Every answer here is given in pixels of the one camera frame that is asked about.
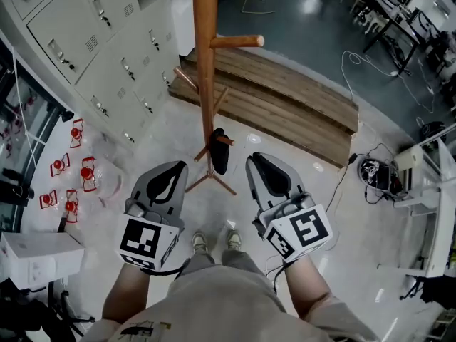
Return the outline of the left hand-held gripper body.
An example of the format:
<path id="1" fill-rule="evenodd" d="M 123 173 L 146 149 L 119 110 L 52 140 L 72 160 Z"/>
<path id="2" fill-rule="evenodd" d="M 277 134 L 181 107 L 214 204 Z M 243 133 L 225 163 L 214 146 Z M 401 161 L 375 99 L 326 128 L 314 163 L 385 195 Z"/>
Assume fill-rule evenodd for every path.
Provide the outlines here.
<path id="1" fill-rule="evenodd" d="M 151 207 L 127 199 L 116 238 L 121 259 L 143 271 L 162 271 L 185 229 L 182 205 L 182 199 Z"/>

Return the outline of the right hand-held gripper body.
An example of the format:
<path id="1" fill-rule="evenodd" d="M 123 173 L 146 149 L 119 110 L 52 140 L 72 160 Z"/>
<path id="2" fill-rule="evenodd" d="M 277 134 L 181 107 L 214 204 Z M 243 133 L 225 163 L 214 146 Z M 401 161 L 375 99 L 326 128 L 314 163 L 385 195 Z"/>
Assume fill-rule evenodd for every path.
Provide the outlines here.
<path id="1" fill-rule="evenodd" d="M 260 211 L 252 224 L 286 264 L 316 251 L 333 238 L 323 205 L 316 204 L 308 192 Z"/>

